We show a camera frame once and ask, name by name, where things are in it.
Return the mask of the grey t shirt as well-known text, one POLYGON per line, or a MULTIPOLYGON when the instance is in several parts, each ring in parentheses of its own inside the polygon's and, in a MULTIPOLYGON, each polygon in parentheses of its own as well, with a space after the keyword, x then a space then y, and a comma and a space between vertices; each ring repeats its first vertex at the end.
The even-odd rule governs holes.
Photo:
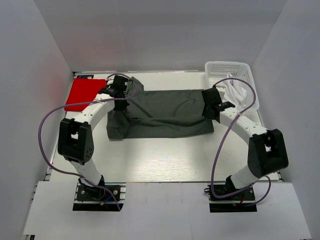
POLYGON ((127 87, 129 105, 107 114, 110 140, 140 138, 186 138, 214 132, 210 119, 202 116, 200 89, 145 90, 136 78, 127 87))

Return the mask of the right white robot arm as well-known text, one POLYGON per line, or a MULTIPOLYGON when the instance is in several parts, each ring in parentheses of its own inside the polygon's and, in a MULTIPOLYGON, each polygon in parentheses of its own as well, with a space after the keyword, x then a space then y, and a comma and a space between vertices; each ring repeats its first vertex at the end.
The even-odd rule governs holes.
POLYGON ((285 169, 289 165, 284 136, 278 129, 269 130, 242 115, 230 102, 222 102, 216 87, 201 92, 204 108, 202 116, 228 127, 214 158, 211 172, 211 192, 217 199, 238 199, 250 185, 262 177, 285 169), (247 145, 247 164, 225 180, 224 191, 214 190, 214 175, 223 143, 230 131, 247 145))

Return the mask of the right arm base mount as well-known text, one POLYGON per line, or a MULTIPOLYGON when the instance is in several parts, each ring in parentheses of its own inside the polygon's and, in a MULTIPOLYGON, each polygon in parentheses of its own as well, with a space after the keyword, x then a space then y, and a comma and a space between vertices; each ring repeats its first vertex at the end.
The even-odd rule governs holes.
POLYGON ((208 195, 210 213, 255 213, 257 206, 253 187, 227 198, 217 198, 212 194, 211 185, 204 188, 208 195))

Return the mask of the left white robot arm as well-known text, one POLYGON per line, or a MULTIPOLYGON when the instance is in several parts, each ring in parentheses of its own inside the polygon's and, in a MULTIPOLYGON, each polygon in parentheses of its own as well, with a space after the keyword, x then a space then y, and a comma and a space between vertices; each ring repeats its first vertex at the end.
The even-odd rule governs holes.
POLYGON ((80 107, 79 113, 73 118, 65 117, 59 125, 57 151, 73 165, 79 182, 89 186, 88 193, 96 200, 105 196, 106 187, 93 160, 93 130, 107 113, 129 105, 125 95, 129 81, 126 75, 112 74, 88 101, 68 104, 69 108, 80 107))

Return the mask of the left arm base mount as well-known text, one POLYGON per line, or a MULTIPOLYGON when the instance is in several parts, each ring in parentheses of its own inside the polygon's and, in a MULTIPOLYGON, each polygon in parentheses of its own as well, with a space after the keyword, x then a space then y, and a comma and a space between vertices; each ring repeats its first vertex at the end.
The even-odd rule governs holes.
POLYGON ((125 183, 105 183, 118 202, 119 209, 111 194, 105 190, 93 192, 88 186, 77 184, 72 210, 75 212, 119 212, 125 203, 125 183))

